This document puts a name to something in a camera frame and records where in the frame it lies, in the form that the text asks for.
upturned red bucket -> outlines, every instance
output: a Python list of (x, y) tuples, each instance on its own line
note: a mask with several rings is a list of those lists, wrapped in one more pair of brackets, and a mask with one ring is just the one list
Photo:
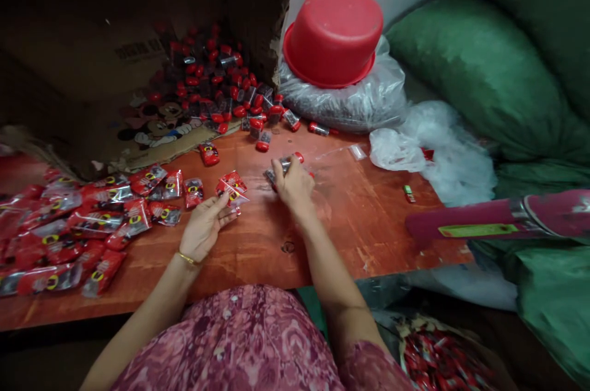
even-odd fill
[(382, 30), (375, 0), (305, 0), (285, 33), (283, 55), (299, 79), (344, 88), (369, 74)]

wooden table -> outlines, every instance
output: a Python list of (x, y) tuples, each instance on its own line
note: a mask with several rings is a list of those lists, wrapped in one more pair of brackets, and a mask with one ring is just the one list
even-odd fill
[[(196, 152), (165, 165), (169, 170), (181, 169), (185, 178), (200, 177), (206, 197), (213, 195), (220, 176), (237, 170), (251, 200), (239, 219), (220, 233), (189, 300), (248, 283), (280, 288), (311, 284), (302, 240), (262, 174), (271, 157), (295, 151), (304, 155), (304, 165), (315, 174), (315, 205), (354, 278), (471, 261), (463, 240), (422, 247), (413, 241), (404, 227), (406, 215), (442, 204), (419, 174), (389, 172), (375, 167), (368, 158), (356, 160), (348, 147), (357, 143), (369, 154), (368, 136), (322, 137), (303, 128), (291, 133), (280, 126), (273, 129), (266, 154), (257, 152), (245, 133), (237, 132), (216, 140), (221, 162), (214, 167), (205, 168)], [(417, 203), (406, 201), (404, 185), (410, 185)], [(177, 250), (188, 218), (189, 213), (184, 212), (178, 226), (154, 226), (139, 236), (128, 247), (124, 265), (102, 298), (84, 298), (76, 289), (0, 299), (0, 331), (134, 311)]]

person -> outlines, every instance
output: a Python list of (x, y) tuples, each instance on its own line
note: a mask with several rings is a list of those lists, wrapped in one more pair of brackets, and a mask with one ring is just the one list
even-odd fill
[(296, 297), (272, 286), (222, 291), (180, 318), (218, 232), (237, 218), (224, 193), (192, 212), (179, 251), (104, 348), (82, 390), (412, 390), (318, 219), (313, 178), (296, 157), (289, 159), (284, 176), (272, 161), (277, 192), (304, 238), (335, 357)]

pink patterned dress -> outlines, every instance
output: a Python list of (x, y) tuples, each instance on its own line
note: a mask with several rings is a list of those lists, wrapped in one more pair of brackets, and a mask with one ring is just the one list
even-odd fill
[(391, 355), (373, 343), (357, 342), (344, 357), (337, 368), (292, 294), (246, 285), (194, 304), (137, 353), (112, 389), (412, 390)]

green label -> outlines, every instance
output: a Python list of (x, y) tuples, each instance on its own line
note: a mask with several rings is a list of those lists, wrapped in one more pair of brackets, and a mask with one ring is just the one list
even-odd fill
[(445, 237), (477, 237), (483, 235), (511, 234), (520, 230), (512, 224), (448, 225), (438, 231)]

